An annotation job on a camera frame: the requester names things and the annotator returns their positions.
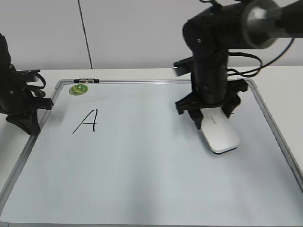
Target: black cable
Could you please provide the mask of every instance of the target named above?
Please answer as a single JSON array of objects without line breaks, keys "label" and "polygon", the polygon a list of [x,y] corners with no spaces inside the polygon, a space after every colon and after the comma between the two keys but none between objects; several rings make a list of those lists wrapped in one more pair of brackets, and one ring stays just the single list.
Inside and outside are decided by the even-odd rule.
[{"label": "black cable", "polygon": [[242,53],[242,52],[228,52],[228,55],[229,56],[236,56],[236,57],[253,58],[253,59],[256,59],[256,60],[258,60],[260,62],[260,67],[258,68],[258,70],[256,70],[255,73],[250,74],[250,75],[244,74],[243,72],[239,72],[236,69],[228,69],[229,72],[232,71],[236,75],[240,75],[240,76],[243,76],[243,77],[251,78],[251,77],[256,76],[261,71],[261,69],[263,67],[262,60],[259,57],[257,57],[256,55],[253,55],[253,54],[250,54],[250,53]]},{"label": "black cable", "polygon": [[29,85],[26,82],[20,80],[12,72],[10,72],[9,69],[2,64],[2,62],[0,62],[0,68],[2,68],[7,73],[7,75],[9,76],[9,79],[12,79],[13,81],[15,81],[16,84],[18,84],[22,87],[25,87],[32,92],[37,92],[38,90],[41,90],[41,89],[45,88],[45,86],[46,86],[46,80],[38,73],[36,76],[42,81],[43,86]]},{"label": "black cable", "polygon": [[202,3],[211,3],[214,6],[219,5],[219,3],[216,0],[199,0]]},{"label": "black cable", "polygon": [[273,60],[271,60],[269,63],[267,63],[267,64],[265,64],[265,65],[262,65],[262,66],[260,66],[259,68],[256,68],[256,69],[253,69],[253,70],[249,70],[249,71],[246,71],[246,72],[235,72],[235,69],[229,69],[229,71],[233,71],[233,72],[235,72],[235,73],[231,73],[231,74],[228,74],[229,76],[236,76],[236,75],[241,75],[241,76],[243,76],[243,74],[247,74],[247,73],[252,73],[252,72],[260,72],[261,71],[261,69],[263,69],[263,68],[265,68],[265,67],[267,67],[267,66],[269,66],[269,65],[271,65],[272,63],[274,63],[274,62],[276,62],[277,60],[279,60],[289,49],[290,49],[290,47],[293,45],[293,43],[294,43],[294,38],[292,38],[291,39],[291,41],[290,41],[290,43],[287,45],[287,47],[276,57],[276,58],[274,58]]}]

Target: white table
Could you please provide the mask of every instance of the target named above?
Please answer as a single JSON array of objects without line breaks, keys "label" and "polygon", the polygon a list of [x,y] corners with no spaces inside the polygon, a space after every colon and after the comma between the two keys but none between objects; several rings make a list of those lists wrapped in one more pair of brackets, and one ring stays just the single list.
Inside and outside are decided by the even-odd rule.
[{"label": "white table", "polygon": [[[249,67],[238,67],[240,71]],[[50,97],[61,79],[97,78],[110,80],[129,79],[189,79],[189,75],[176,78],[172,69],[129,69],[129,70],[44,70]],[[294,157],[303,169],[303,66],[272,66],[254,78],[261,96],[280,128]],[[29,136],[0,115],[0,190],[8,178]]]}]

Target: green sticker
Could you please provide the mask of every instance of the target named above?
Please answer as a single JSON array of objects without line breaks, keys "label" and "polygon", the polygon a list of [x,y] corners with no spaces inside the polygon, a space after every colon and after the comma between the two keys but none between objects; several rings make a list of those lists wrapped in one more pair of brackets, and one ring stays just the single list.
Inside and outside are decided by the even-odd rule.
[{"label": "green sticker", "polygon": [[85,84],[77,84],[70,88],[70,94],[73,96],[80,96],[86,93],[89,87]]}]

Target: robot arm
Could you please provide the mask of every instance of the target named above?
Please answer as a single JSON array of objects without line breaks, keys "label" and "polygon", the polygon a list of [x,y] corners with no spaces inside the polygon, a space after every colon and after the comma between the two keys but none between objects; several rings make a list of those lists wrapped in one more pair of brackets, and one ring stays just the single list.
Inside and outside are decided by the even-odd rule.
[{"label": "robot arm", "polygon": [[[53,106],[50,98],[43,98],[45,93],[41,89],[45,87],[45,80],[38,72],[16,71],[11,64],[6,39],[0,34],[0,114],[6,114],[9,123],[30,135],[40,132],[37,109],[50,110]],[[43,82],[43,86],[27,84],[35,82],[37,78]]]},{"label": "robot arm", "polygon": [[279,37],[303,38],[303,0],[284,8],[273,0],[242,0],[228,6],[207,2],[213,6],[183,27],[193,57],[174,64],[178,75],[192,73],[193,92],[176,102],[176,108],[179,114],[188,110],[198,129],[200,109],[221,107],[229,117],[241,102],[237,93],[247,90],[245,81],[227,81],[229,49],[265,49]]}]

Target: wall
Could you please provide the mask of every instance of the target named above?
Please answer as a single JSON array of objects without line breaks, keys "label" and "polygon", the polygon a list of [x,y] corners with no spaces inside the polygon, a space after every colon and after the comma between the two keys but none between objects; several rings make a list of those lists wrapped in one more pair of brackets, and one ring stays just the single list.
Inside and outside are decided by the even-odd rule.
[{"label": "wall", "polygon": [[[280,6],[294,0],[276,0]],[[235,3],[221,0],[224,4]],[[77,0],[1,0],[0,33],[17,69],[89,69]],[[94,69],[169,68],[191,55],[182,26],[209,6],[198,0],[80,0]],[[250,51],[267,62],[289,42]],[[296,40],[278,65],[302,65]],[[231,58],[232,66],[256,65]]]}]

